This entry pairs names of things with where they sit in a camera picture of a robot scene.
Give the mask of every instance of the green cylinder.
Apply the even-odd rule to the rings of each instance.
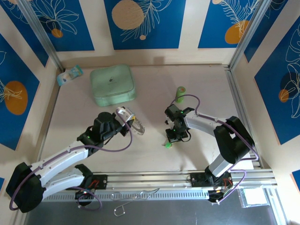
[[[176,91],[176,98],[178,98],[178,97],[180,97],[180,96],[182,96],[182,95],[185,95],[185,94],[186,94],[186,89],[185,89],[185,87],[180,86],[180,87],[177,88],[177,91]],[[184,97],[180,97],[180,98],[178,98],[178,99],[176,100],[176,102],[177,102],[177,103],[183,102],[183,99],[184,99]]]

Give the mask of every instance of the beige wall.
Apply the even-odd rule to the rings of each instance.
[[[2,24],[0,34],[40,81],[16,151],[0,144],[0,177],[5,179],[0,193],[0,223],[8,225],[12,224],[16,211],[9,210],[10,197],[5,193],[5,188],[16,165],[23,161],[33,162],[36,159],[38,137],[56,80],[56,67],[51,60],[48,61],[46,68],[43,67],[1,7],[0,18]]]
[[[103,0],[79,0],[95,51],[59,52],[66,68],[170,64],[228,64],[235,48],[198,49],[201,32],[211,0],[187,0],[179,49],[114,51]]]
[[[300,224],[300,194],[290,174],[300,169],[300,136],[279,145],[254,76],[300,16],[300,1],[289,0],[257,52],[247,63],[242,57],[234,69],[239,89],[256,139],[256,146],[273,169],[287,217]]]

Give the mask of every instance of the green plastic box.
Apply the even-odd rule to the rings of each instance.
[[[127,102],[136,98],[135,81],[128,65],[96,69],[90,73],[92,92],[98,106]]]

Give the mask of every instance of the cable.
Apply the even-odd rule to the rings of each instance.
[[[234,188],[231,189],[231,191],[230,191],[227,195],[225,195],[225,197],[223,197],[220,201],[216,201],[217,204],[220,204],[220,203],[221,203],[222,201],[224,201],[229,195],[231,195],[232,192],[234,192],[235,189],[238,188],[238,186],[241,184],[241,182],[243,182],[243,180],[245,179],[245,177],[246,177],[246,175],[247,175],[246,170],[231,170],[231,172],[243,172],[243,173],[244,173],[244,176],[243,176],[242,179],[238,182],[238,184],[237,184],[236,186],[234,186]]]
[[[206,115],[201,115],[201,114],[198,114],[198,108],[199,108],[199,106],[200,106],[200,99],[196,96],[196,95],[190,95],[190,94],[186,94],[186,95],[182,95],[182,96],[180,96],[180,97],[178,97],[178,98],[181,98],[181,97],[184,97],[184,96],[192,96],[192,97],[195,97],[197,100],[198,100],[198,104],[197,104],[197,106],[196,106],[196,108],[195,108],[195,113],[196,113],[196,115],[197,116],[200,116],[200,117],[202,117],[202,118],[205,118],[205,119],[208,119],[208,120],[212,120],[212,121],[215,121],[215,119],[213,118],[213,117],[210,117],[210,116],[206,116]],[[172,105],[178,98],[176,98],[176,99],[174,99],[172,102],[171,102],[171,104],[170,105]],[[258,154],[256,153],[256,151],[254,150],[254,148],[253,148],[253,146],[251,146],[232,126],[230,126],[230,125],[228,125],[227,123],[225,123],[225,122],[223,122],[223,121],[220,121],[220,120],[216,120],[215,122],[217,122],[217,123],[220,123],[220,124],[222,124],[222,125],[224,125],[224,126],[226,126],[226,127],[228,127],[229,129],[231,129],[234,133],[235,133],[235,135],[237,135],[243,142],[244,142],[244,144],[251,150],[251,151],[253,151],[253,153],[255,154],[255,158],[243,158],[243,159],[241,159],[240,161],[245,161],[245,160],[258,160]]]
[[[184,140],[182,140],[182,138],[181,138],[181,141],[182,141],[182,142],[188,142],[188,141],[191,140],[191,138],[192,138],[191,133],[190,133],[188,130],[187,130],[187,133],[188,133],[188,135],[189,135],[189,139],[188,139],[187,141],[184,141]]]
[[[194,97],[194,98],[196,98],[196,99],[198,100],[198,104],[197,104],[197,106],[196,106],[196,108],[195,108],[195,112],[197,113],[198,108],[199,108],[199,106],[200,106],[200,98],[198,98],[196,95],[190,95],[190,94],[181,95],[180,97],[175,98],[175,99],[171,102],[170,105],[172,105],[178,98],[181,98],[181,97],[184,97],[184,96],[192,96],[192,97]]]
[[[218,120],[218,119],[214,119],[214,118],[212,118],[212,117],[210,117],[210,116],[206,116],[206,115],[201,115],[201,114],[198,114],[198,108],[199,108],[199,106],[200,106],[200,99],[197,97],[197,96],[195,96],[195,95],[190,95],[190,94],[186,94],[186,95],[182,95],[182,96],[180,96],[180,98],[181,97],[184,97],[184,96],[192,96],[192,97],[195,97],[197,100],[198,100],[198,104],[197,104],[197,106],[196,106],[196,108],[195,108],[195,113],[196,113],[196,115],[197,116],[200,116],[200,117],[202,117],[202,118],[205,118],[205,119],[208,119],[208,120],[212,120],[212,121],[215,121],[215,122],[217,122],[217,123],[220,123],[220,124],[222,124],[222,125],[224,125],[224,126],[226,126],[226,127],[228,127],[230,130],[232,130],[234,133],[235,133],[235,135],[237,135],[243,142],[244,142],[244,144],[255,154],[255,158],[243,158],[243,159],[241,159],[240,161],[246,161],[246,160],[254,160],[254,161],[256,161],[256,160],[258,160],[258,154],[256,153],[256,151],[254,150],[254,148],[253,148],[253,146],[251,146],[232,126],[230,126],[229,124],[227,124],[227,123],[225,123],[225,122],[223,122],[223,121],[220,121],[220,120]],[[176,98],[176,99],[174,99],[172,102],[171,102],[171,104],[170,105],[172,105],[178,98]],[[235,166],[235,164],[233,164],[229,169],[228,169],[228,171],[229,170],[231,170],[233,167]],[[242,177],[242,179],[238,182],[238,184],[236,185],[236,186],[234,186],[234,188],[224,197],[224,198],[222,198],[220,201],[216,201],[216,203],[218,203],[218,204],[220,204],[223,200],[225,200],[229,195],[231,195],[231,193],[233,192],[233,191],[235,191],[235,189],[241,184],[241,182],[245,179],[245,177],[246,177],[246,174],[247,174],[247,172],[245,171],[245,170],[231,170],[231,171],[233,171],[233,172],[244,172],[244,176]]]
[[[229,180],[228,178],[224,178],[224,180],[227,180],[231,185],[233,185],[233,182]]]
[[[108,141],[107,141],[107,142],[105,142],[105,144],[104,144],[104,145],[107,145],[107,144],[109,143],[109,141],[110,141],[112,138],[113,138],[113,136],[112,136],[110,139],[108,139]]]
[[[81,197],[79,197],[79,198],[77,199],[77,204],[78,204],[78,207],[79,207],[80,209],[83,209],[83,210],[86,210],[86,211],[96,211],[96,210],[100,210],[100,209],[102,208],[102,202],[101,202],[100,198],[98,198],[98,196],[97,196],[95,193],[93,193],[93,192],[91,192],[91,191],[89,191],[89,190],[87,190],[87,189],[81,188],[81,187],[71,187],[71,188],[74,188],[74,189],[77,189],[77,190],[81,190],[81,191],[86,191],[86,192],[89,193],[91,196],[93,196],[94,198],[96,198],[96,199],[98,200],[98,202],[99,202],[99,207],[98,207],[98,208],[95,208],[95,209],[88,209],[88,208],[86,208],[85,206],[82,206],[82,205],[79,204],[79,200],[83,197],[83,195],[82,195]]]
[[[120,151],[124,151],[126,149],[129,148],[129,146],[131,145],[132,143],[132,139],[133,139],[133,135],[132,135],[132,131],[129,127],[129,125],[126,123],[126,121],[120,116],[120,114],[117,112],[118,110],[116,110],[116,114],[120,117],[120,119],[122,120],[122,122],[125,124],[125,126],[127,127],[127,129],[129,130],[129,133],[130,133],[130,142],[129,144],[123,148],[123,149],[119,149],[119,150],[108,150],[108,149],[102,149],[100,147],[97,147],[97,146],[93,146],[93,145],[82,145],[82,146],[77,146],[77,147],[74,147],[74,148],[71,148],[69,151],[66,150],[56,156],[54,156],[53,158],[49,159],[48,161],[44,162],[41,166],[38,166],[36,169],[34,169],[31,173],[29,173],[22,181],[21,183],[18,185],[18,187],[15,189],[15,192],[13,193],[13,196],[11,197],[11,200],[10,200],[10,203],[9,203],[9,209],[14,211],[14,210],[18,210],[19,207],[16,207],[14,208],[13,207],[13,203],[15,201],[15,197],[16,195],[18,194],[18,192],[20,191],[22,185],[32,176],[34,175],[37,171],[39,170],[42,170],[46,165],[48,165],[49,163],[53,162],[54,160],[68,154],[68,153],[71,153],[72,151],[75,151],[75,150],[78,150],[78,149],[82,149],[82,148],[94,148],[94,149],[98,149],[98,150],[101,150],[101,151],[106,151],[106,152],[120,152]]]

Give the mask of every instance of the wire hook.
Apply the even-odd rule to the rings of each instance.
[[[131,203],[131,202],[133,202],[133,201],[135,201],[135,200],[147,200],[147,199],[150,198],[152,195],[154,195],[157,191],[159,191],[159,188],[154,189],[154,190],[152,190],[152,191],[141,191],[140,193],[138,193],[138,194],[137,194],[136,196],[134,196],[134,197],[130,197],[130,198],[120,198],[120,199],[114,199],[114,196],[115,196],[115,194],[117,194],[117,193],[119,193],[120,196],[122,196],[120,192],[115,192],[115,193],[113,193],[112,196],[111,196],[111,199],[112,199],[113,201],[121,201],[121,200],[131,199],[131,201],[129,201],[129,202],[127,202],[127,203],[124,203],[124,204],[122,204],[122,205],[116,207],[116,208],[113,210],[114,215],[115,215],[116,217],[120,217],[120,216],[124,215],[124,214],[125,214],[125,208],[124,208],[125,205],[127,205],[127,204],[129,204],[129,203]],[[145,194],[145,193],[149,193],[149,194],[148,194],[148,196],[142,198],[142,197],[141,197],[142,194]],[[122,212],[121,212],[120,214],[117,214],[117,211],[118,211],[119,208],[122,208]]]

